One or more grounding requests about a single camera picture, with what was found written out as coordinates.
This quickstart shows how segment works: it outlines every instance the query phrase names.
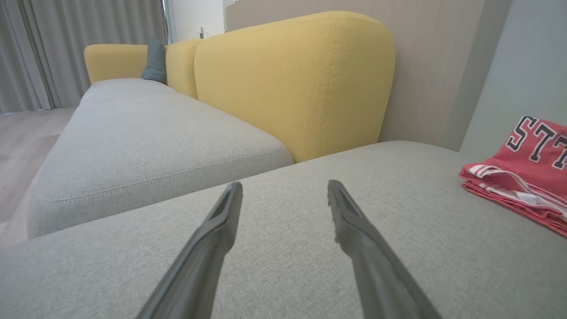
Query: throw pillow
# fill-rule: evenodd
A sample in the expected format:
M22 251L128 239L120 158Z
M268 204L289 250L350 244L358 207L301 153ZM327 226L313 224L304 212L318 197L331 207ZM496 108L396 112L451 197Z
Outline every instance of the throw pillow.
M150 39L147 44L146 68L142 78L166 84L166 47L157 39Z

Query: wooden floor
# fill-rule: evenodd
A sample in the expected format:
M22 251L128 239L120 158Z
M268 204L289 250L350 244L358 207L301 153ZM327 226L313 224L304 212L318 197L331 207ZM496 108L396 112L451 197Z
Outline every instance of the wooden floor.
M31 188L75 109L0 114L0 248L27 240Z

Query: gray sofa seat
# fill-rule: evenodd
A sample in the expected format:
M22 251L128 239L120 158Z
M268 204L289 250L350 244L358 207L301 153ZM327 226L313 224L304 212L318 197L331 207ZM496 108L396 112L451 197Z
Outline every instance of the gray sofa seat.
M158 82L93 84L45 160L29 235L293 164L275 137Z
M236 241L216 318L362 317L335 243L338 179L444 318L558 318L564 238L461 188L465 159L384 142L242 180ZM133 318L224 186L78 225L0 251L0 317Z

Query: curtain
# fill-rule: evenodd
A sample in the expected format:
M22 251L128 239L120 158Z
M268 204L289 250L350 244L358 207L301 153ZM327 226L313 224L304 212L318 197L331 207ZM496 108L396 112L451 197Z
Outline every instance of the curtain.
M167 42L162 0L0 1L2 14L16 13L0 15L13 30L0 26L0 72L10 69L12 82L11 91L4 80L0 87L2 112L78 105L90 85L83 58L90 44Z

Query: folded clothing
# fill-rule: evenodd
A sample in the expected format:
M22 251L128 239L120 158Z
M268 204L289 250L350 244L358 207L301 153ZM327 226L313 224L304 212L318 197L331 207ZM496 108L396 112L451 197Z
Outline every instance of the folded clothing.
M463 166L463 188L567 237L567 127L520 119L500 150Z

